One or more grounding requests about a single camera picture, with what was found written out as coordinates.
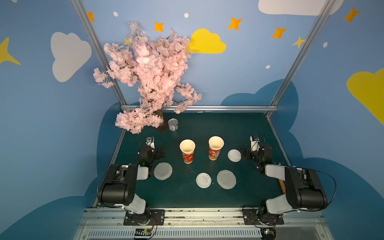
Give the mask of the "red paper cup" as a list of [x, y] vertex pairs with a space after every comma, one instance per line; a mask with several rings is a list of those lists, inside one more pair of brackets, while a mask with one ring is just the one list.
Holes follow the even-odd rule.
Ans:
[[193, 162], [195, 148], [196, 144], [192, 140], [183, 140], [180, 143], [180, 150], [182, 151], [185, 164], [191, 164]]
[[221, 137], [213, 136], [209, 139], [209, 159], [217, 160], [225, 142]]

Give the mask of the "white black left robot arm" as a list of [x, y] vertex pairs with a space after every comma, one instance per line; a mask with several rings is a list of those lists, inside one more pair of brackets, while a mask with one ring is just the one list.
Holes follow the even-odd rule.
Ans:
[[120, 207], [131, 215], [150, 215], [149, 204], [136, 194], [137, 182], [147, 180], [153, 175], [154, 162], [164, 157], [164, 148], [144, 146], [139, 151], [139, 157], [138, 164], [109, 166], [98, 186], [99, 203], [108, 207]]

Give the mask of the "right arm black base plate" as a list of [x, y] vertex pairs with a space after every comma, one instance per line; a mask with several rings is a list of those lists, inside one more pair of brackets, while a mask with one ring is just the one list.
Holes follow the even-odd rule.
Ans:
[[245, 225], [273, 227], [284, 224], [282, 215], [270, 215], [268, 212], [259, 214], [259, 210], [254, 208], [243, 208], [241, 212]]

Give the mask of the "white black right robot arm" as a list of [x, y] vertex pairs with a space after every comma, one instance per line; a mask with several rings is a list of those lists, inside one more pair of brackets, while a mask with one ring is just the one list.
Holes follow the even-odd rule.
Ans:
[[[285, 186], [285, 193], [281, 196], [260, 203], [259, 219], [276, 219], [293, 211], [317, 212], [326, 209], [332, 203], [337, 191], [334, 177], [314, 169], [273, 164], [271, 152], [272, 149], [267, 146], [240, 150], [241, 157], [254, 161], [259, 173], [277, 179]], [[334, 181], [335, 189], [331, 199], [328, 199], [318, 174], [324, 174]]]

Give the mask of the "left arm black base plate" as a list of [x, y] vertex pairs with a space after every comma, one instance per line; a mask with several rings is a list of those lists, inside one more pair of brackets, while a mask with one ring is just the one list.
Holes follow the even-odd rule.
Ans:
[[163, 226], [165, 220], [165, 210], [150, 209], [141, 215], [126, 212], [124, 226]]

